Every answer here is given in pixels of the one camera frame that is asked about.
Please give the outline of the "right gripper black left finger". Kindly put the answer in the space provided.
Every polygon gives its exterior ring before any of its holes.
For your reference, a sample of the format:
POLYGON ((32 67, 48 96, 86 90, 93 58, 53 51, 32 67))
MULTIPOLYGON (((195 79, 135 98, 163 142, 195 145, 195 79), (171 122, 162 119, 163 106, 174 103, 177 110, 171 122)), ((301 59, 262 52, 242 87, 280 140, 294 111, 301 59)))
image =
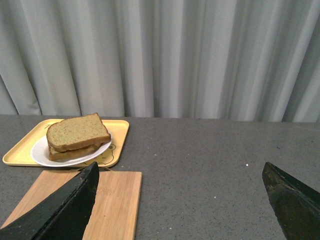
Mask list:
POLYGON ((0 230, 2 240, 81 240, 95 204, 100 173, 93 162, 0 230))

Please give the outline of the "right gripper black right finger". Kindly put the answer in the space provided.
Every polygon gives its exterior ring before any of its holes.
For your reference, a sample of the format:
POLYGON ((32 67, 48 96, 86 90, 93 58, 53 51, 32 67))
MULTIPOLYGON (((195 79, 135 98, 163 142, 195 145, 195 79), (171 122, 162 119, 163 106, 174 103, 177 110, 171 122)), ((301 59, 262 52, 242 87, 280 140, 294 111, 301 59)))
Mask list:
POLYGON ((287 240, 320 238, 320 193, 266 162, 262 171, 269 203, 287 240))

